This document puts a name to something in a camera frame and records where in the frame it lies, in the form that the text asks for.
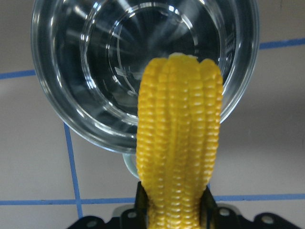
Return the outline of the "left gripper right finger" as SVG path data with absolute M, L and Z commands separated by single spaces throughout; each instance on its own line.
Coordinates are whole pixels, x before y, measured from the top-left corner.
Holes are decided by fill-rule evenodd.
M 217 204 L 211 194 L 208 186 L 203 192 L 200 202 L 200 228 L 214 229 L 214 210 L 217 209 Z

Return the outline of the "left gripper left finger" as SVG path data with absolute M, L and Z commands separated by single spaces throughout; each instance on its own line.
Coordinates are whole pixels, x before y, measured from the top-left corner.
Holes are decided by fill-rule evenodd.
M 149 201 L 148 196 L 144 187 L 142 186 L 141 181 L 137 183 L 136 196 L 134 209 L 136 213 L 136 222 L 138 223 L 139 229 L 147 229 L 148 228 L 148 211 Z

